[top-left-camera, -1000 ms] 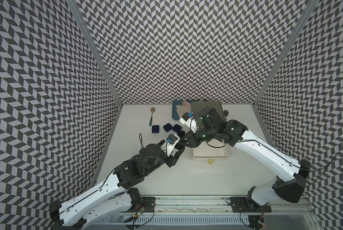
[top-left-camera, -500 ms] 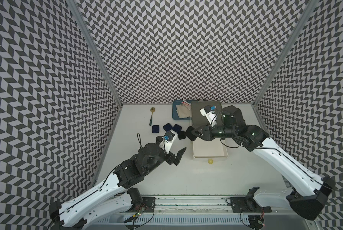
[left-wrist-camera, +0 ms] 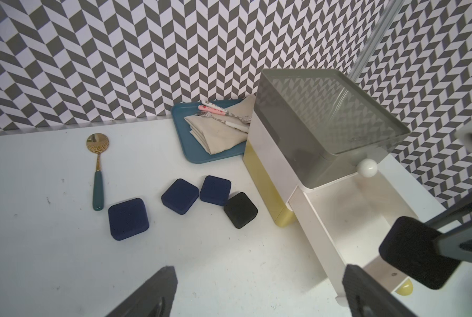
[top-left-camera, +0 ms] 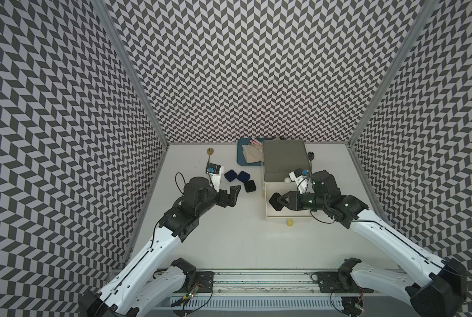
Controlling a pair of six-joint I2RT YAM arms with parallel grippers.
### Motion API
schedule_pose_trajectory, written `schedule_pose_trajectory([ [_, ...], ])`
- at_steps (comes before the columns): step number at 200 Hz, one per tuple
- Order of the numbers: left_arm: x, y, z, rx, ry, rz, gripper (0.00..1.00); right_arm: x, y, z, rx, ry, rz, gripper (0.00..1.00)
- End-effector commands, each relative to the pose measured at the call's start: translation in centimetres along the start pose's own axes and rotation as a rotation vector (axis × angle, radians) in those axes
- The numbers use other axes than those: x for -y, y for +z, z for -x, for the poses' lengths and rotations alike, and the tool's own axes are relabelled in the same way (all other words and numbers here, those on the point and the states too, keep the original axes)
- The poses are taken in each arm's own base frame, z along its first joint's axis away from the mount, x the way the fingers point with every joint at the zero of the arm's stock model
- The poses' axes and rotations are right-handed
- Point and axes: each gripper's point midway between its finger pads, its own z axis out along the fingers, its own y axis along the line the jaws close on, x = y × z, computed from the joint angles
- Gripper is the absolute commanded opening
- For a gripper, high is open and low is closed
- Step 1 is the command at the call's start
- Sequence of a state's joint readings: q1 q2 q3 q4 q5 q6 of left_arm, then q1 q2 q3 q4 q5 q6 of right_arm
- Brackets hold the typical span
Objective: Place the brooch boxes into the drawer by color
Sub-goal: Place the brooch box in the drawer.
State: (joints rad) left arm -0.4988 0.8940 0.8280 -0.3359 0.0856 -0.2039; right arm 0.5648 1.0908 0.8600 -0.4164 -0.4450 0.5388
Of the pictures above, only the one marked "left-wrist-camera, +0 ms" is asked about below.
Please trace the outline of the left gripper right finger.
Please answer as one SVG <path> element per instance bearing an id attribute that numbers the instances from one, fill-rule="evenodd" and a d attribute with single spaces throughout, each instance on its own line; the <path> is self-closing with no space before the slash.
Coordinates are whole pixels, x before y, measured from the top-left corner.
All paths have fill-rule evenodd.
<path id="1" fill-rule="evenodd" d="M 342 284 L 352 316 L 416 316 L 357 265 L 346 266 Z"/>

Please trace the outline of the three-drawer storage cabinet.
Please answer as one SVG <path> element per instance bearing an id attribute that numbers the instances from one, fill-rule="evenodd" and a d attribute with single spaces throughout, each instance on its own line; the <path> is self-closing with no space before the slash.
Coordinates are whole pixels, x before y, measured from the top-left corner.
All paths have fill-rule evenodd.
<path id="1" fill-rule="evenodd" d="M 379 246 L 402 216 L 427 221 L 443 206 L 393 157 L 410 130 L 335 69 L 265 69 L 243 160 L 275 224 L 298 221 L 339 305 L 358 265 L 386 290 L 410 278 Z"/>

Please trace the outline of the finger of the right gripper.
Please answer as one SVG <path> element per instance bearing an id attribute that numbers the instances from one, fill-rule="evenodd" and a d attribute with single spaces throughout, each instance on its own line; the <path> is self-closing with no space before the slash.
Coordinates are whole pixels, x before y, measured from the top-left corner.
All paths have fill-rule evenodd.
<path id="1" fill-rule="evenodd" d="M 428 220 L 425 225 L 433 229 L 440 229 L 454 221 L 461 220 L 466 215 L 472 216 L 472 192 L 439 215 Z"/>
<path id="2" fill-rule="evenodd" d="M 472 221 L 440 235 L 435 249 L 440 256 L 472 263 Z"/>

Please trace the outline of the black brooch box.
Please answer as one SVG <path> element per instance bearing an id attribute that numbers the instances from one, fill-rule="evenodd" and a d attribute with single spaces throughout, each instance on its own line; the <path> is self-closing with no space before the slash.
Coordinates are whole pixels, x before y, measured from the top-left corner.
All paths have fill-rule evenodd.
<path id="1" fill-rule="evenodd" d="M 379 247 L 384 261 L 432 290 L 441 289 L 460 265 L 436 252 L 441 233 L 417 219 L 399 217 Z"/>
<path id="2" fill-rule="evenodd" d="M 224 212 L 236 229 L 242 229 L 258 215 L 256 205 L 244 192 L 228 199 L 224 205 Z"/>

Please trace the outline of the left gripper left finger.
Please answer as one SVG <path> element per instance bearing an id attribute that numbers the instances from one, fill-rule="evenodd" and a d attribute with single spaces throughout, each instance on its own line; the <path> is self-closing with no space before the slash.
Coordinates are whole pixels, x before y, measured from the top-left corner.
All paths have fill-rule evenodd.
<path id="1" fill-rule="evenodd" d="M 178 279 L 173 266 L 165 266 L 107 316 L 170 316 Z"/>

